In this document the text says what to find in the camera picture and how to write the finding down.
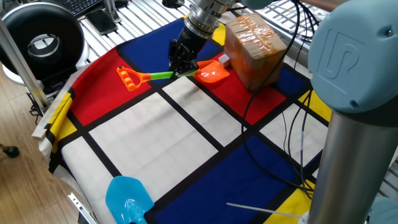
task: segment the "cardboard box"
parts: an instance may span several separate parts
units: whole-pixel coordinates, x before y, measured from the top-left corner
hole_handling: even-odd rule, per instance
[[[286,50],[286,45],[261,18],[253,13],[226,24],[224,52],[249,91],[257,90]],[[282,63],[266,82],[279,78]]]

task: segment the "metal rod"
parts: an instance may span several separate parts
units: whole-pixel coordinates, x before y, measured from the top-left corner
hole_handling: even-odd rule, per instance
[[[333,112],[308,224],[363,224],[398,145],[398,129]]]
[[[227,205],[238,207],[238,208],[246,208],[246,209],[260,211],[260,212],[274,213],[274,214],[284,215],[284,216],[292,217],[292,218],[301,218],[300,215],[292,215],[292,214],[288,214],[288,213],[277,212],[277,211],[272,211],[272,210],[263,209],[263,208],[250,207],[250,206],[245,206],[245,205],[237,205],[234,203],[227,203]]]
[[[105,8],[109,14],[109,16],[112,18],[114,23],[121,22],[117,12],[116,12],[116,6],[114,4],[114,0],[104,0]]]
[[[26,87],[32,94],[33,98],[39,105],[40,109],[43,111],[46,107],[50,105],[49,100],[45,96],[43,90],[39,86],[36,78],[33,76],[28,64],[26,63],[24,57],[19,51],[14,39],[11,37],[4,22],[0,19],[0,45],[4,52],[8,56],[12,65],[17,70],[17,73],[21,76]]]

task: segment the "blue plastic scoop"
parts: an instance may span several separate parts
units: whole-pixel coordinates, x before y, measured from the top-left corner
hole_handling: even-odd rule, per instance
[[[123,176],[111,181],[105,202],[117,224],[147,224],[144,214],[154,206],[139,180]]]

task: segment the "keyboard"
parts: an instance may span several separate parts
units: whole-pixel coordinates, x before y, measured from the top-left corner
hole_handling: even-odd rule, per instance
[[[58,0],[75,17],[86,14],[92,7],[100,4],[101,0]]]

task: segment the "mondrian patterned cloth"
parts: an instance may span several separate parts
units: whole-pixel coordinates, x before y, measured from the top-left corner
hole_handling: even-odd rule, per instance
[[[297,182],[284,151],[286,132],[295,113],[290,148],[300,162],[301,125],[308,111],[303,140],[305,178],[315,183],[331,111],[313,93],[302,102],[310,82],[289,66],[279,81],[255,97],[237,74],[220,85],[194,77],[148,82],[129,92],[116,73],[118,66],[138,72],[164,72],[169,40],[184,24],[177,20],[150,34],[125,42],[76,74],[46,113],[34,135],[50,170],[64,166],[77,181],[100,223],[114,223],[105,204],[113,177],[139,179],[155,202],[148,223],[297,223],[297,219],[230,207],[237,203],[302,215],[310,201],[299,190],[260,170]],[[199,53],[199,60],[222,54],[224,27]],[[245,127],[244,137],[241,125]]]

